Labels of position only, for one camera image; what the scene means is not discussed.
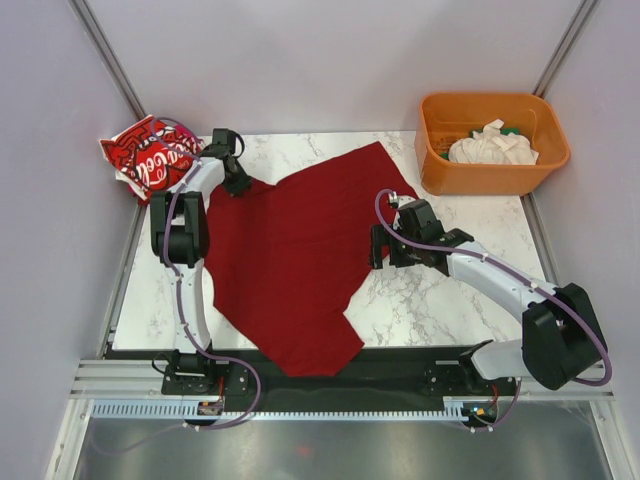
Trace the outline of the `dark red t shirt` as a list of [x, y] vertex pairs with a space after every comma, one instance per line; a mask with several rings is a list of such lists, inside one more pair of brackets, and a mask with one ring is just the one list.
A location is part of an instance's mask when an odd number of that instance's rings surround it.
[[344, 312], [371, 268], [378, 192], [414, 194], [379, 142], [210, 196], [204, 266], [213, 306], [290, 377], [334, 376], [363, 348]]

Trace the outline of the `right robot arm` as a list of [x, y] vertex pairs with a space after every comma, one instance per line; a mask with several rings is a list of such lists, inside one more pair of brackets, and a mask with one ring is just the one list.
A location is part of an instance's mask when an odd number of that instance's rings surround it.
[[613, 366], [590, 297], [575, 283], [558, 286], [535, 278], [491, 254], [467, 232], [445, 230], [430, 203], [383, 189], [374, 200], [394, 211], [370, 229], [369, 262], [379, 270], [421, 265], [463, 282], [488, 297], [521, 326], [510, 341], [484, 341], [461, 356], [458, 381], [483, 392], [494, 380], [528, 377], [557, 391], [570, 382], [607, 385]]

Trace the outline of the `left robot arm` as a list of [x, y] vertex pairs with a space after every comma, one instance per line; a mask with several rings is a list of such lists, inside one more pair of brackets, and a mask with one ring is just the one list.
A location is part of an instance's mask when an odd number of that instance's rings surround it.
[[232, 197], [251, 188], [253, 179], [239, 162], [244, 151], [245, 142], [237, 132], [215, 129], [211, 142], [192, 156], [184, 176], [174, 186], [151, 196], [151, 247], [173, 288], [173, 349], [180, 354], [212, 356], [202, 286], [204, 260], [210, 248], [207, 209], [211, 194], [219, 186]]

